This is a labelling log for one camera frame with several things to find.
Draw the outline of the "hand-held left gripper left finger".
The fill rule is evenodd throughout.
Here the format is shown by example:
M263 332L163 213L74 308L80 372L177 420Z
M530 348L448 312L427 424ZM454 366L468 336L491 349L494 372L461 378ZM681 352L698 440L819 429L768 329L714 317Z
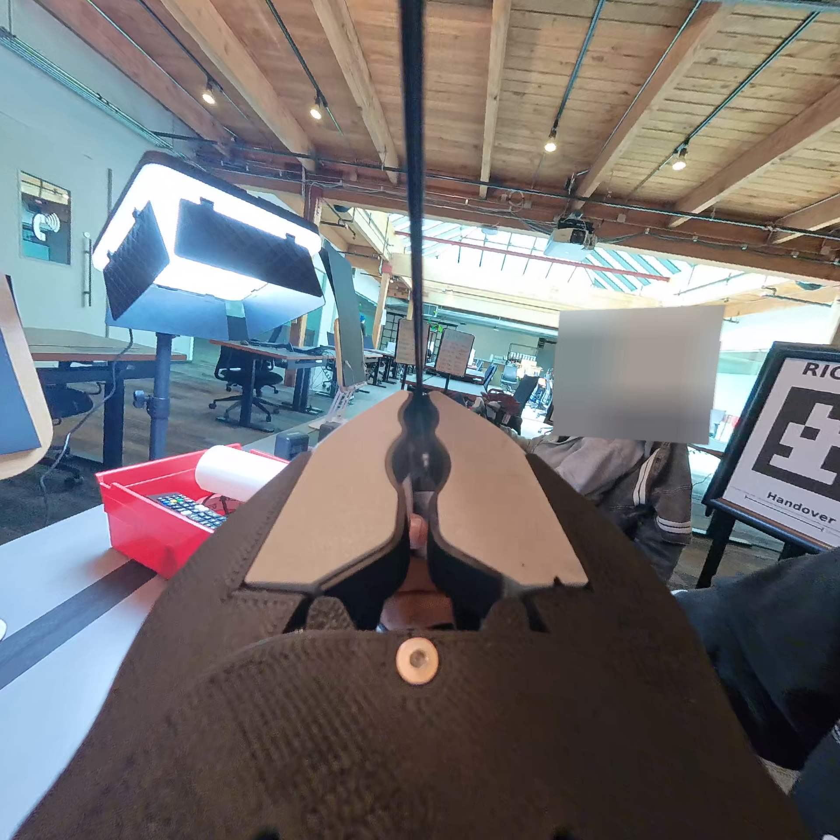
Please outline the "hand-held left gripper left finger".
M406 504L392 457L409 397L390 395L315 447L245 574L248 587L325 592L398 546Z

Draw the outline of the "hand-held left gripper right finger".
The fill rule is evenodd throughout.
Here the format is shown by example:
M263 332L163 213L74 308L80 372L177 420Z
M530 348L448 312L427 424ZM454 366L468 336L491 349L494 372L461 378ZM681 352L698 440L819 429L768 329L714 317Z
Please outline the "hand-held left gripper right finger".
M429 510L428 566L455 601L496 601L588 579L524 452L485 418L435 392L448 474Z

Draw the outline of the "black bar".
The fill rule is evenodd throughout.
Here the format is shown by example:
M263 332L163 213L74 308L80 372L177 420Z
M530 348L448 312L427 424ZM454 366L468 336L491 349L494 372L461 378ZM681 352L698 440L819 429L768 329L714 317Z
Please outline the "black bar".
M216 530L227 519L225 515L181 493L169 492L151 495L147 496L147 499L159 507L211 531Z

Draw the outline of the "red storage bin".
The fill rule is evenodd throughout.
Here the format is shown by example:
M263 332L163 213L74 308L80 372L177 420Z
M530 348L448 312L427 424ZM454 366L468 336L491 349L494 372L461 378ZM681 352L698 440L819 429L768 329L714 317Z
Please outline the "red storage bin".
M180 570L215 530L205 529L169 512L148 500L147 496L177 492L225 515L227 519L244 504L207 494L197 486L194 469L205 451L96 474L111 545L128 559L166 579Z

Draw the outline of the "thin black rod tool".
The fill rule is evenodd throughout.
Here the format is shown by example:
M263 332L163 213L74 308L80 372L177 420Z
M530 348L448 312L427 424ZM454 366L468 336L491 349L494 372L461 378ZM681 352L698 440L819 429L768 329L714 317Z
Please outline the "thin black rod tool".
M434 407L424 393L427 340L423 316L423 223L425 200L424 153L424 1L401 1L401 55L404 142L406 151L406 200L411 245L413 351L415 386L409 410L411 428L429 432Z

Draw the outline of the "person's right hand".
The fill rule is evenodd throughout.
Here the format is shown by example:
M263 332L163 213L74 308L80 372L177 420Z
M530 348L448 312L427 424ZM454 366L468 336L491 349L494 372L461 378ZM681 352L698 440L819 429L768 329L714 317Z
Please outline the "person's right hand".
M410 560L403 583L383 604L379 630L422 631L455 627L452 600L433 582L427 566L428 525L418 512L408 519Z

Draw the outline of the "wooden office desk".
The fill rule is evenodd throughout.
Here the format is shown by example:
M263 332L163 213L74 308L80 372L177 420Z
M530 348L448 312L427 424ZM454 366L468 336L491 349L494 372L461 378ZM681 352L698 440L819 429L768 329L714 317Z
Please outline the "wooden office desk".
M102 411L101 466L123 466L123 427L126 384L148 380L140 362L154 359L154 348L133 341L86 332L24 328L42 385L98 384L93 411Z
M210 340L210 344L219 348L217 343L244 345L247 351L268 355L275 360L276 371L283 375L294 374L294 384L291 396L284 402L273 402L280 405L280 411L289 411L307 417L315 417L319 410L311 405L310 390L314 372L334 371L335 354L323 348L298 349L287 343L267 342L235 342Z

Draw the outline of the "brown whiteboard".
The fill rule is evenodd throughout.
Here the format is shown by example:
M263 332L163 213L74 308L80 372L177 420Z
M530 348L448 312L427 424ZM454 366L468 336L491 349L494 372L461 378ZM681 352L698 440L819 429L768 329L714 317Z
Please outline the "brown whiteboard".
M475 336L446 328L439 341L434 370L439 375L465 376L474 351Z
M403 318L397 324L397 338L395 342L395 362L409 366L424 367L427 363L427 346L429 341L429 323L419 322L422 328L419 350L415 346L414 321Z

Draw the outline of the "grey board on stand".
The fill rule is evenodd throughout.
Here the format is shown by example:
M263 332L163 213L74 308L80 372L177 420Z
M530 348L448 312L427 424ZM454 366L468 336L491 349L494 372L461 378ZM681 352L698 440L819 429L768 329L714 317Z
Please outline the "grey board on stand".
M329 279L337 309L334 325L336 393L322 425L339 424L356 391L367 382L364 339L361 330L359 302L353 283L350 262L329 241L323 242L321 260Z

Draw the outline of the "black light stand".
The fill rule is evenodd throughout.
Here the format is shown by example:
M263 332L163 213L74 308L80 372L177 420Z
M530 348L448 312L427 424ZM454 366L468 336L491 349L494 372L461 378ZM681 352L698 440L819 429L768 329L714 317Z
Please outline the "black light stand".
M151 393L135 392L133 404L142 407L150 418L149 461L162 459L167 453L172 399L172 345L175 336L168 332L155 334L154 359L140 362L146 378L152 378Z

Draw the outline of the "studio light panel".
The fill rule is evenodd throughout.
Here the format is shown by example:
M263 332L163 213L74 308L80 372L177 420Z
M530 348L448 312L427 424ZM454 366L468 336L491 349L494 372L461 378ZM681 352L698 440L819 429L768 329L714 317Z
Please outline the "studio light panel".
M110 327L244 341L324 303L317 228L172 154L142 155L92 249Z

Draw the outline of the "ceiling projector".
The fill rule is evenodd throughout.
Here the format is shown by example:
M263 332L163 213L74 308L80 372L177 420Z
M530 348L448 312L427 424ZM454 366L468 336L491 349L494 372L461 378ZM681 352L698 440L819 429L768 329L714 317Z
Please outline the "ceiling projector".
M543 254L551 259L582 261L597 246L592 222L583 217L560 218L547 239Z

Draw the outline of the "framed marker sign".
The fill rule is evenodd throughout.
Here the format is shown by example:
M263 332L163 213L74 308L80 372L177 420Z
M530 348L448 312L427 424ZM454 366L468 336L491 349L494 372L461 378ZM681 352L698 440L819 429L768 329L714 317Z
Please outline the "framed marker sign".
M702 504L710 547L696 588L718 572L734 525L779 540L787 559L839 545L839 349L776 342Z

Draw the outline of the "phone icon wall panel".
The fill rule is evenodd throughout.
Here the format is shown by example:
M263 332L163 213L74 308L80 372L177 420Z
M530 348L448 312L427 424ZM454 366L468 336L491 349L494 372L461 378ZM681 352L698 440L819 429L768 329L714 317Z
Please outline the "phone icon wall panel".
M71 264L71 193L24 171L18 174L20 253L50 264Z

